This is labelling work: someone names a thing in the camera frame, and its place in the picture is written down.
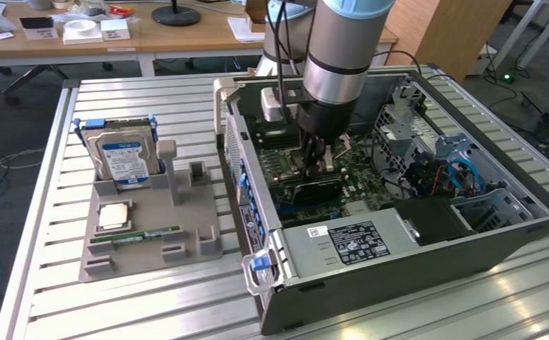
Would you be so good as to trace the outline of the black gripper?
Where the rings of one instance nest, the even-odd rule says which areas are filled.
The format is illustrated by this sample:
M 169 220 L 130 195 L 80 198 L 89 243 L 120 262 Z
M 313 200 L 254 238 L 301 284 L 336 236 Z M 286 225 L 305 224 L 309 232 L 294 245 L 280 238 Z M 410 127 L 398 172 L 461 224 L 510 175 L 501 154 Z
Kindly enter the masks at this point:
M 340 105 L 313 101 L 301 104 L 297 114 L 302 156 L 302 177 L 316 177 L 321 173 L 321 161 L 333 154 L 336 141 L 345 132 L 353 102 Z

